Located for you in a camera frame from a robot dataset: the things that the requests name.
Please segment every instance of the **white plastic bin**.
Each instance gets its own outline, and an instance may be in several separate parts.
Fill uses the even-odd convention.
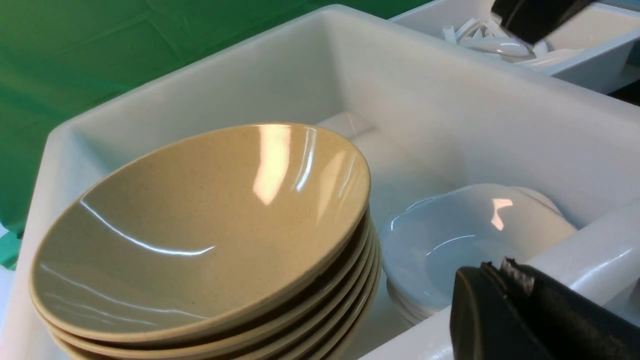
[[[0,359],[65,358],[33,310],[28,276],[48,227],[77,196],[168,143],[271,121],[320,124],[352,139],[371,167],[378,227],[417,199],[471,183],[543,192],[578,226],[640,195],[640,108],[330,6],[141,86],[49,135]],[[584,249],[572,259],[577,274],[599,266],[607,275],[617,262],[601,266],[601,254]],[[384,282],[345,359],[406,330]]]
[[[458,29],[469,19],[491,19],[494,0],[436,0],[391,19],[407,28],[444,38],[442,28]],[[626,85],[620,81],[634,42],[640,38],[640,13],[592,4],[551,34],[551,49],[587,49],[543,71],[603,94]]]

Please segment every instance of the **white bowl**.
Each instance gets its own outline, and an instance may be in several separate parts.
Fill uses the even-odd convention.
[[[427,317],[451,304],[459,267],[526,261],[575,231],[542,194],[471,185],[420,201],[382,229],[383,267],[412,313]]]
[[[404,324],[407,327],[413,327],[414,325],[418,325],[421,321],[425,319],[426,316],[422,316],[421,314],[414,313],[409,306],[404,303],[404,299],[402,295],[398,293],[396,287],[387,279],[387,294],[389,295],[389,299],[391,303],[394,305],[394,308],[400,316],[403,317]]]

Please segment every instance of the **green backdrop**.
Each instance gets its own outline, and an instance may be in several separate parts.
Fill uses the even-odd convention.
[[[429,0],[342,0],[389,18]],[[0,263],[61,122],[331,0],[0,0]]]

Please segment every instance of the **stack of bowls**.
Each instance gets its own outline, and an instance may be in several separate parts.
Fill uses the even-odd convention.
[[[318,127],[188,138],[60,216],[31,298],[79,359],[337,357],[380,278],[370,188],[360,151]]]

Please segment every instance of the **bowl rim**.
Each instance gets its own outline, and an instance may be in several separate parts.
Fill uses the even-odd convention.
[[[375,264],[373,264],[371,268],[371,273],[369,276],[373,276],[371,287],[369,287],[367,294],[364,295],[363,298],[360,298],[360,303],[354,303],[351,305],[346,314],[335,324],[326,334],[329,335],[328,338],[323,338],[319,341],[320,345],[317,348],[309,348],[305,355],[309,355],[309,351],[313,350],[313,355],[315,358],[321,356],[323,359],[336,359],[341,355],[340,352],[334,353],[334,350],[338,348],[339,345],[342,345],[343,348],[348,346],[356,334],[359,326],[365,319],[365,316],[373,302],[376,300],[376,294],[378,292],[378,287],[380,286],[380,276],[382,271],[381,265],[381,252],[380,252],[380,244],[376,242],[376,259],[374,260]]]
[[[371,247],[373,246],[372,239],[374,238],[373,237],[374,235],[372,234],[373,228],[371,224],[371,218],[369,217],[367,219],[363,219],[363,222],[361,224],[363,224],[362,232],[358,235],[358,238],[352,238],[352,240],[355,241],[356,243],[355,249],[353,249],[353,252],[351,254],[348,254],[348,258],[345,261],[343,261],[343,264],[337,264],[342,266],[340,266],[337,271],[334,271],[333,274],[331,274],[333,279],[336,276],[340,275],[340,273],[342,273],[342,277],[338,279],[338,281],[335,283],[335,286],[330,288],[324,295],[321,295],[321,297],[316,299],[313,299],[313,298],[316,297],[317,293],[313,293],[311,297],[307,298],[312,300],[312,304],[307,304],[307,299],[304,299],[304,301],[301,301],[299,304],[296,304],[296,307],[305,306],[305,309],[298,315],[297,318],[294,318],[290,323],[287,323],[281,329],[277,329],[275,333],[286,331],[286,329],[289,329],[290,327],[292,327],[296,322],[304,318],[308,313],[317,310],[316,308],[324,304],[331,294],[336,295],[340,293],[346,286],[349,286],[349,284],[353,286],[356,283],[358,277],[360,276],[360,273],[362,273],[363,269],[365,268],[367,257],[369,256],[368,254],[370,253]],[[67,331],[64,331],[63,329],[60,329],[59,327],[56,327],[46,318],[42,320],[47,324],[47,326],[49,327],[49,331],[51,333],[55,334],[57,337],[61,338],[65,342],[77,348],[80,348],[89,352],[93,352],[101,356],[109,356],[109,357],[116,357],[116,358],[131,357],[136,359],[138,358],[139,359],[142,359],[142,358],[160,359],[165,357],[173,358],[173,357],[200,356],[204,354],[207,356],[224,356],[225,354],[227,354],[227,352],[235,352],[243,348],[254,346],[255,343],[246,343],[246,340],[247,340],[246,333],[252,332],[255,329],[258,329],[259,327],[263,327],[264,325],[269,325],[273,320],[277,320],[282,315],[283,314],[279,315],[275,319],[272,319],[266,323],[262,323],[257,327],[248,329],[245,332],[240,332],[238,334],[231,335],[226,338],[198,343],[196,345],[190,345],[187,347],[150,348],[150,349],[121,348],[117,346],[109,346],[108,343],[107,344],[94,343],[88,339],[81,338]],[[255,338],[261,334],[262,333],[252,334],[253,336],[251,336],[251,338]],[[213,351],[221,351],[222,353],[211,354],[211,352]]]
[[[364,239],[364,243],[365,243],[365,249],[363,249],[364,251],[361,253],[360,256],[358,256],[358,260],[361,261],[361,263],[357,266],[358,269],[354,268],[353,270],[358,270],[356,272],[354,272],[353,274],[351,274],[351,278],[349,278],[349,281],[347,283],[344,284],[344,287],[340,289],[340,293],[342,293],[342,296],[339,297],[339,299],[332,299],[331,302],[334,302],[334,306],[332,307],[331,311],[323,311],[322,309],[316,309],[316,314],[312,317],[312,319],[309,319],[311,321],[316,321],[316,325],[312,326],[312,329],[315,329],[317,326],[320,326],[322,324],[325,323],[325,321],[331,320],[332,318],[335,318],[336,313],[335,311],[337,309],[340,309],[341,306],[344,305],[344,303],[348,302],[348,301],[353,301],[352,305],[349,306],[348,309],[351,309],[354,305],[356,305],[357,301],[355,301],[356,299],[360,299],[364,296],[366,296],[366,302],[368,303],[368,305],[370,306],[370,304],[372,303],[372,301],[375,298],[375,290],[377,290],[377,285],[379,283],[380,280],[380,273],[381,273],[381,264],[380,264],[380,244],[377,242],[377,236],[373,233],[369,233],[367,236],[363,237]],[[354,289],[356,288],[356,286],[358,285],[358,283],[362,281],[362,287],[360,288],[360,291],[354,292]],[[360,315],[362,315],[362,311],[366,311],[368,309],[368,305],[365,304],[365,307],[363,307],[361,309]],[[340,316],[339,320],[342,319],[343,317],[346,318],[349,316],[349,311],[348,309],[346,309],[344,316]],[[325,333],[329,333],[331,332],[331,330],[333,329],[333,327],[331,329],[325,329],[326,332]],[[75,338],[76,336],[74,336],[73,334],[62,334],[62,336],[60,336],[60,329],[53,329],[50,330],[51,336],[54,338],[54,340],[63,348],[65,348],[65,351],[67,351],[69,354],[72,355],[78,355],[78,356],[84,356],[82,354],[80,354],[80,352],[82,353],[89,353],[89,354],[94,354],[97,356],[104,356],[100,353],[95,353],[91,350],[88,350],[87,348],[82,348],[82,347],[78,347],[76,344],[73,344],[71,342],[69,342],[69,340],[67,339],[67,337],[72,337]],[[305,334],[307,334],[308,331],[305,331],[304,333],[298,334],[296,339],[300,339],[300,338],[304,338],[304,340],[298,344],[298,346],[300,346],[301,348],[304,348],[306,350],[308,350],[309,348],[317,345],[317,344],[322,344],[324,343],[324,337],[321,341],[318,341],[317,343],[309,343],[308,342],[308,338],[305,336]],[[283,345],[280,348],[272,348],[270,350],[270,354],[273,355],[274,353],[283,350],[285,348],[288,347],[290,343],[287,344],[281,344]],[[290,348],[287,348],[287,350],[285,350],[284,353],[282,353],[282,356],[286,356],[289,354],[289,352],[291,351]],[[142,359],[143,356],[142,354],[138,354],[139,356],[134,356],[131,357],[131,359],[136,358],[136,359]],[[157,356],[158,354],[155,354],[156,356],[152,356],[149,357],[149,359],[160,359],[159,356]],[[190,356],[199,356],[199,355],[203,355],[203,354],[191,354]],[[175,354],[168,354],[167,356],[174,358],[174,357],[179,357],[181,355],[175,355]]]
[[[250,358],[262,359],[265,357],[271,357],[271,356],[277,355],[278,357],[284,357],[284,358],[307,359],[308,354],[304,354],[304,352],[308,352],[309,350],[312,350],[312,348],[316,344],[322,343],[325,337],[329,335],[329,333],[331,333],[332,329],[336,325],[340,324],[340,321],[345,316],[349,316],[353,306],[359,303],[358,300],[360,300],[360,302],[363,300],[366,300],[370,295],[373,295],[373,297],[375,297],[375,293],[371,294],[371,290],[377,285],[379,281],[379,279],[376,279],[376,277],[380,275],[380,267],[378,266],[379,265],[378,263],[380,262],[380,257],[378,255],[379,244],[376,242],[376,239],[373,233],[369,235],[369,241],[371,246],[369,248],[369,254],[367,256],[367,263],[365,264],[361,272],[358,274],[357,280],[350,287],[350,289],[348,290],[348,293],[344,295],[341,299],[339,299],[339,301],[337,301],[336,305],[331,309],[331,311],[323,311],[324,310],[323,309],[320,312],[318,312],[312,319],[310,319],[310,321],[317,320],[317,322],[313,323],[312,326],[304,332],[301,332],[298,330],[297,331],[298,336],[296,337],[295,340],[291,341],[289,344],[296,343],[298,340],[300,340],[300,338],[303,338],[302,342],[298,343],[297,345],[294,345],[293,347],[287,348],[285,352],[282,352],[279,354],[278,354],[279,350],[287,347],[287,345],[289,344],[287,345],[282,344],[283,346],[280,347],[278,350],[275,350],[274,352],[269,352],[268,354],[261,352],[262,349],[259,349],[255,352],[250,352],[245,356]],[[327,324],[331,322],[333,322],[333,325],[327,328],[326,327]],[[316,342],[312,341],[314,339],[314,336],[318,336],[319,338],[318,340],[316,340]],[[303,354],[292,354],[292,352],[300,351],[300,350],[303,352]]]
[[[40,297],[38,296],[36,285],[34,282],[35,274],[38,272],[38,267],[40,265],[40,258],[43,252],[43,248],[45,247],[45,244],[48,242],[47,239],[49,238],[49,235],[51,234],[52,230],[60,222],[63,221],[63,219],[72,209],[74,209],[80,203],[80,201],[84,196],[94,191],[94,189],[96,189],[101,184],[105,183],[106,181],[109,181],[109,179],[111,179],[115,174],[119,174],[122,171],[126,171],[127,168],[133,166],[134,164],[145,161],[147,158],[151,156],[157,156],[157,154],[160,152],[164,152],[164,151],[167,151],[168,149],[179,147],[180,145],[186,142],[192,142],[200,138],[238,131],[240,129],[248,129],[251,127],[260,127],[260,126],[274,126],[274,125],[314,129],[318,133],[323,133],[325,135],[339,139],[344,144],[345,147],[350,148],[350,150],[353,151],[353,153],[356,154],[356,156],[360,158],[365,164],[364,170],[366,171],[367,176],[365,177],[364,182],[361,182],[358,184],[358,187],[360,189],[364,189],[362,191],[363,196],[362,196],[362,205],[361,205],[360,212],[352,216],[352,219],[350,219],[350,222],[349,222],[349,226],[346,227],[345,232],[342,234],[342,239],[340,239],[340,241],[337,242],[336,246],[330,249],[326,254],[324,254],[324,256],[320,257],[313,266],[308,267],[303,274],[295,278],[295,280],[293,280],[289,284],[286,284],[285,286],[265,296],[262,299],[256,299],[253,302],[249,302],[245,306],[237,307],[231,311],[227,311],[226,313],[222,313],[213,318],[208,318],[205,320],[195,321],[195,322],[174,326],[174,327],[165,327],[165,328],[157,329],[153,331],[108,332],[108,331],[98,331],[93,329],[84,329],[78,325],[68,323],[62,319],[59,319],[57,316],[54,315],[54,313],[50,312],[46,308],[45,303],[42,302],[42,299],[40,299]],[[304,124],[304,123],[295,123],[295,122],[264,122],[264,123],[253,123],[253,124],[245,124],[245,125],[239,125],[239,126],[224,127],[222,129],[206,131],[204,133],[200,133],[194,136],[189,136],[177,142],[173,142],[168,145],[162,146],[156,150],[153,150],[143,156],[140,156],[139,158],[136,158],[122,165],[121,167],[112,171],[106,177],[102,178],[96,184],[91,186],[87,191],[82,193],[76,200],[74,200],[71,204],[69,204],[68,207],[61,213],[61,215],[58,218],[56,218],[56,220],[51,224],[47,232],[44,234],[42,241],[38,245],[38,248],[36,249],[33,262],[31,264],[31,268],[29,269],[29,296],[31,298],[32,304],[36,307],[37,312],[40,313],[42,316],[46,317],[48,321],[50,321],[60,329],[63,329],[64,331],[70,332],[72,334],[76,334],[78,336],[81,336],[83,338],[87,338],[90,340],[105,341],[105,342],[111,342],[111,343],[123,343],[123,344],[148,343],[151,345],[154,342],[164,343],[164,344],[169,344],[171,342],[180,343],[181,341],[185,341],[185,339],[183,338],[188,337],[189,335],[198,334],[199,336],[208,336],[208,335],[217,334],[225,330],[229,330],[238,325],[241,325],[242,323],[245,323],[248,320],[255,318],[256,316],[260,316],[264,313],[267,313],[268,311],[275,308],[277,305],[280,305],[286,300],[295,296],[297,292],[299,292],[302,288],[304,288],[306,285],[311,283],[312,280],[315,278],[314,275],[317,274],[318,271],[322,270],[323,267],[327,265],[327,262],[331,260],[331,258],[334,255],[336,255],[336,253],[338,253],[338,251],[341,248],[344,247],[343,245],[347,242],[347,240],[350,239],[355,229],[357,228],[358,224],[363,219],[365,212],[369,209],[368,203],[369,203],[370,195],[371,195],[371,170],[367,164],[367,160],[365,156],[362,154],[360,149],[358,149],[358,147],[353,142],[351,142],[344,136],[334,131],[331,131],[329,129],[325,129],[323,127]]]

